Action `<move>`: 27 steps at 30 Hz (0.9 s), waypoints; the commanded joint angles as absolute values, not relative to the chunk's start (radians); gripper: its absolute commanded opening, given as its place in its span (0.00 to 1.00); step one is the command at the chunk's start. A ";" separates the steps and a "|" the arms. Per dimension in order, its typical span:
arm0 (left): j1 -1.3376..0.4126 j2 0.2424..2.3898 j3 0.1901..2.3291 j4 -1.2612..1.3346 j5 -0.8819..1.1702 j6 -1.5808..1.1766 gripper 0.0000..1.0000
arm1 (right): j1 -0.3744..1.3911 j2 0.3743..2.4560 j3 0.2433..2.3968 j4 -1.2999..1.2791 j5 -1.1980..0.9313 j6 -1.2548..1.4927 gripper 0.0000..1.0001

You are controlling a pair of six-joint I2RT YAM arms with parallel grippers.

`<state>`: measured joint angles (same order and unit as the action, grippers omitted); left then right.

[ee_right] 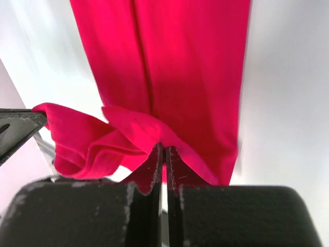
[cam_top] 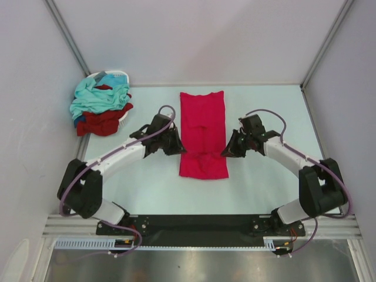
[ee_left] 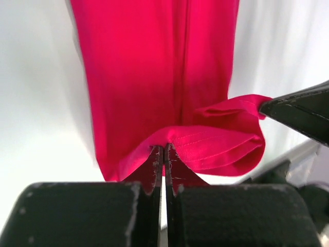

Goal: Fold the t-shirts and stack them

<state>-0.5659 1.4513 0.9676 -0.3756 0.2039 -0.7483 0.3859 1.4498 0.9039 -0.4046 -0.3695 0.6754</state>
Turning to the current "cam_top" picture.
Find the pink red t shirt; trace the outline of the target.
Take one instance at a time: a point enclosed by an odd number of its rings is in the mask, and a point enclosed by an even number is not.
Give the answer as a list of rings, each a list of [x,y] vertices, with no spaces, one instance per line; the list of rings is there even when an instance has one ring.
[[[226,108],[224,92],[207,95],[180,94],[181,137],[186,153],[179,175],[199,180],[227,179]]]

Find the white laundry basket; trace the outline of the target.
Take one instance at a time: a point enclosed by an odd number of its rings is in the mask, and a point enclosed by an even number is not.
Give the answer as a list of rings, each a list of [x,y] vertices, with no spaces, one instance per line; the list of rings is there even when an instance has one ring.
[[[130,82],[130,80],[129,80],[129,76],[128,76],[128,74],[126,73],[126,72],[124,72],[124,71],[121,71],[121,70],[114,70],[114,71],[112,71],[112,70],[107,70],[107,71],[105,71],[105,73],[106,74],[108,74],[108,75],[113,75],[114,77],[119,77],[119,76],[124,76],[125,78],[126,78],[126,81],[127,81],[127,83],[129,83]],[[95,77],[97,77],[98,75],[100,74],[100,72],[96,72],[96,73],[92,73],[92,74],[90,74],[89,76],[88,76],[88,78],[95,78]],[[119,127],[122,127],[122,126],[124,126],[125,124],[126,124],[126,118],[127,118],[127,115],[129,114],[129,112],[127,111],[120,119],[119,119]]]

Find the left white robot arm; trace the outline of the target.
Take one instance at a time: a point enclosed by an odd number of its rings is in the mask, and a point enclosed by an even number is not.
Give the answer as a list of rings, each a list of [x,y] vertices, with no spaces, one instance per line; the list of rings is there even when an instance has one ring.
[[[104,199],[103,184],[118,171],[159,149],[167,156],[184,153],[173,118],[158,113],[151,124],[142,126],[123,144],[103,156],[88,162],[79,159],[69,162],[57,192],[60,214],[67,216],[64,208],[68,208],[83,219],[93,217],[109,223],[110,229],[118,235],[125,234],[130,227],[127,212]]]

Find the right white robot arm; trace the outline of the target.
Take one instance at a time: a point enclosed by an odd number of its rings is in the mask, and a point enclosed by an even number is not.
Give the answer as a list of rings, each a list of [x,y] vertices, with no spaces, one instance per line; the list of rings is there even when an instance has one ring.
[[[292,224],[327,215],[350,204],[338,163],[317,160],[288,145],[282,133],[265,130],[259,115],[248,114],[239,120],[221,156],[240,158],[253,150],[275,160],[298,178],[298,198],[271,212],[270,227],[278,236],[286,235]]]

